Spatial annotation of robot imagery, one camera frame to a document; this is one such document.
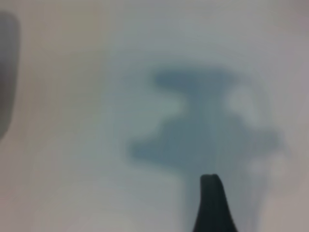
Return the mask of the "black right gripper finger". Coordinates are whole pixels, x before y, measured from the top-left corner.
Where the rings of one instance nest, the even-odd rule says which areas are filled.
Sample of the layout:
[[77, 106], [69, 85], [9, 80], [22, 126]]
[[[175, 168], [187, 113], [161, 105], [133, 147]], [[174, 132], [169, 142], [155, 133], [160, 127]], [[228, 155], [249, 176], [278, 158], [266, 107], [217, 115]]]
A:
[[237, 232], [224, 186], [216, 174], [200, 178], [200, 204], [193, 232]]

